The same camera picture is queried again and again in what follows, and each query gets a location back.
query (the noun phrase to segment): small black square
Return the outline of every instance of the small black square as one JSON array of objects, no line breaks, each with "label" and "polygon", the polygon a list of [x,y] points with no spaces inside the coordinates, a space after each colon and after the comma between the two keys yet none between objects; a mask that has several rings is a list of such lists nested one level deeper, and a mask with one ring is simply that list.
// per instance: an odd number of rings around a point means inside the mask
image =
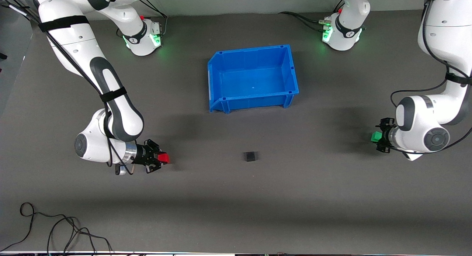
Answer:
[{"label": "small black square", "polygon": [[253,162],[256,160],[256,152],[245,152],[246,162]]}]

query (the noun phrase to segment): green block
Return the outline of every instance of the green block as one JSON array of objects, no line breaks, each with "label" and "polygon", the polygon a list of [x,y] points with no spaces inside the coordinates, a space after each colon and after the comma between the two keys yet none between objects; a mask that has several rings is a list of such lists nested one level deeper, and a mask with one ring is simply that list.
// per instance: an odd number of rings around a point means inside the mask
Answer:
[{"label": "green block", "polygon": [[372,133],[372,138],[371,141],[374,143],[379,142],[379,140],[382,139],[382,133],[381,132],[374,132]]}]

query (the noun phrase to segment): blue container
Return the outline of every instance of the blue container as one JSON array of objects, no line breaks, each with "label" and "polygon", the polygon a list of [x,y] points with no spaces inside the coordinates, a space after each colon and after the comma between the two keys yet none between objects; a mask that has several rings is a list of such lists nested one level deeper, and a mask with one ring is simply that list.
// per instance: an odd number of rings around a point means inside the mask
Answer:
[{"label": "blue container", "polygon": [[208,61],[209,111],[283,105],[298,94],[289,45],[219,51]]}]

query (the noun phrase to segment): white robot link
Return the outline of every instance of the white robot link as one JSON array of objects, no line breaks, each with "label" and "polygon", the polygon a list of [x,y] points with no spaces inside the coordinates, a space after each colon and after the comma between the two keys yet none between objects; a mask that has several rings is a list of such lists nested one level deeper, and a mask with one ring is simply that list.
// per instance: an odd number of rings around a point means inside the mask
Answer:
[{"label": "white robot link", "polygon": [[[117,73],[105,58],[85,13],[97,11],[110,18],[123,33],[131,52],[145,56],[161,46],[160,25],[142,19],[129,4],[137,0],[33,0],[43,32],[61,46],[49,42],[64,67],[87,77],[98,91],[105,108],[98,110],[75,140],[77,155],[85,160],[115,164],[115,173],[129,172],[126,164],[145,165],[146,172],[158,170],[169,156],[152,140],[138,145],[135,140],[144,127],[143,116],[133,106]],[[81,74],[61,51],[66,51]]]},{"label": "white robot link", "polygon": [[[345,0],[330,39],[323,41],[334,49],[350,49],[354,37],[346,37],[346,28],[359,27],[368,12],[367,0]],[[450,133],[442,125],[461,122],[469,110],[468,94],[472,71],[472,0],[425,0],[418,44],[426,53],[446,65],[445,90],[440,94],[403,98],[396,107],[394,118],[384,118],[381,133],[372,135],[377,150],[403,152],[409,160],[451,147]]]}]

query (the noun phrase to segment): gray tabletop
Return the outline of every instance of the gray tabletop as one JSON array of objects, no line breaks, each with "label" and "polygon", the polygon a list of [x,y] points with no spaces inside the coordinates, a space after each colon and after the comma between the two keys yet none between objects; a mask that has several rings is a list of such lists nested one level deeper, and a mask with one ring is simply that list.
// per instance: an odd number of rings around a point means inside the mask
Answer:
[{"label": "gray tabletop", "polygon": [[[123,177],[76,156],[73,141],[101,102],[36,29],[1,118],[0,245],[27,232],[18,209],[29,201],[77,216],[115,250],[471,254],[472,140],[415,162],[368,142],[374,125],[394,116],[392,91],[444,78],[418,48],[420,17],[373,12],[348,52],[288,15],[172,17],[163,47],[145,57],[125,47],[111,21],[92,22],[145,118],[138,142],[155,140],[172,160]],[[290,44],[300,87],[290,108],[208,112],[214,52],[278,44]],[[452,139],[470,125],[450,127]],[[260,159],[245,162],[246,151]],[[11,249],[45,249],[54,222],[37,218]],[[58,228],[56,249],[68,234]],[[89,250],[87,240],[74,249]]]}]

